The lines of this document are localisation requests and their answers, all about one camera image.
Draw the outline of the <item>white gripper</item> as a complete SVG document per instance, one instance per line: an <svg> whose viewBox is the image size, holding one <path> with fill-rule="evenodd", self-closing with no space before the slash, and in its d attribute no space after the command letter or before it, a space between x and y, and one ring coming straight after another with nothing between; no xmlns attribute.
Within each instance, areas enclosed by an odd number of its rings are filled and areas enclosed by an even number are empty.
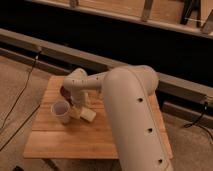
<svg viewBox="0 0 213 171"><path fill-rule="evenodd" d="M72 103L78 107L87 106L89 104L88 93L83 90L72 91L71 100L72 100ZM81 110L79 108L76 108L75 106L72 106L70 108L70 116L74 119L79 119Z"/></svg>

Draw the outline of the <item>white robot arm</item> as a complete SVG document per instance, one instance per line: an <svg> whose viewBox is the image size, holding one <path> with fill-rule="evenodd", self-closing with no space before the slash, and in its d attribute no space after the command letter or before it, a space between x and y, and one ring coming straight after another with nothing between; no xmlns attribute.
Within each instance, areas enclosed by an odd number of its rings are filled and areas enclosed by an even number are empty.
<svg viewBox="0 0 213 171"><path fill-rule="evenodd" d="M158 76L149 66L121 66L87 75L81 68L63 81L72 102L80 105L85 90L102 91L103 102L122 171L173 171L149 102Z"/></svg>

